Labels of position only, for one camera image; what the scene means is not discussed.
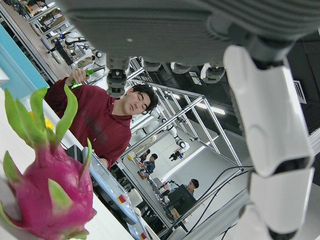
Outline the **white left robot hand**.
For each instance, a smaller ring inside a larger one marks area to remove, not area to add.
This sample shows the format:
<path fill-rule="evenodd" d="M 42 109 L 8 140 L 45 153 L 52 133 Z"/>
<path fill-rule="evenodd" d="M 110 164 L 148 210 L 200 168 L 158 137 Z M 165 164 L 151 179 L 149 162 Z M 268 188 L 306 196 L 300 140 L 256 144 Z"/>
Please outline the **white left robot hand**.
<path fill-rule="evenodd" d="M 285 59 L 320 26 L 317 0 L 60 0 L 68 20 L 106 54 L 109 92 L 124 92 L 130 57 L 147 71 L 221 65 L 254 166 L 237 240 L 293 240 L 314 175 L 308 128 Z"/>

